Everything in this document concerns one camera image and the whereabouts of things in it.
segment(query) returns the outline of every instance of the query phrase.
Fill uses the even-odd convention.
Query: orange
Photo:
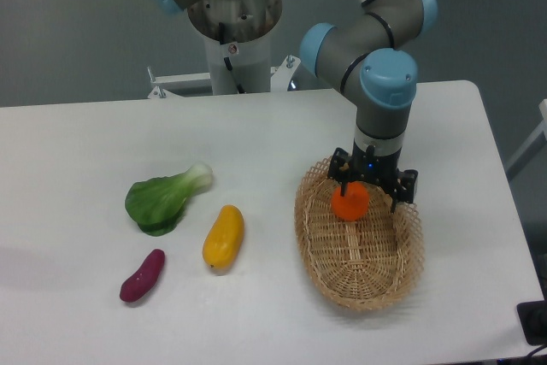
[[[331,198],[332,212],[344,221],[357,221],[368,211],[370,196],[363,184],[354,181],[348,183],[342,197],[342,187],[334,190]]]

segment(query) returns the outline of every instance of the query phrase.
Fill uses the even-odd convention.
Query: black cable
[[[225,39],[225,33],[226,33],[226,25],[222,22],[219,23],[219,43],[221,45],[227,44],[227,41]],[[245,89],[241,85],[241,83],[238,82],[236,79],[236,76],[233,72],[233,66],[232,62],[230,62],[230,57],[224,58],[224,64],[226,68],[228,69],[228,73],[232,76],[233,82],[235,83],[236,89],[238,89],[238,94],[245,94]]]
[[[532,359],[532,357],[534,355],[536,355],[538,352],[540,352],[541,350],[544,350],[546,348],[547,348],[547,344],[543,344],[543,345],[539,346],[538,348],[536,348],[535,350],[531,350],[530,353],[525,356],[525,360]]]

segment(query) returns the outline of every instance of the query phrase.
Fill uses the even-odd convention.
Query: gray floor
[[[479,86],[506,161],[547,98],[547,0],[438,2],[437,26],[404,49],[421,81]],[[315,23],[345,26],[360,13],[356,0],[284,0],[273,62],[297,54]],[[149,65],[156,75],[207,71],[186,15],[164,16],[151,0],[0,0],[0,106],[145,98]],[[545,253],[546,160],[547,149],[511,185],[526,235]]]

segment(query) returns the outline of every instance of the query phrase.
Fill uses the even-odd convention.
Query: white table
[[[383,311],[333,307],[306,276],[297,185],[355,108],[334,91],[0,109],[0,363],[428,364],[521,356],[515,305],[542,298],[476,87],[419,85],[401,168],[420,171],[426,268]],[[167,236],[124,210],[131,184],[202,160],[214,188]],[[203,240],[221,206],[247,224],[229,274]],[[121,282],[159,247],[167,266],[137,307]]]

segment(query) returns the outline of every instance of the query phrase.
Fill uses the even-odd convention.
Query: metal bracket
[[[547,100],[544,100],[539,109],[544,117],[538,126],[524,140],[524,143],[505,163],[505,174],[511,181],[518,173],[545,147],[547,144]]]
[[[292,78],[300,66],[298,57],[289,55],[279,67],[271,69],[271,92],[293,91],[297,84]],[[148,67],[152,92],[148,98],[190,97],[211,95],[211,75],[209,73],[181,74],[156,77]]]

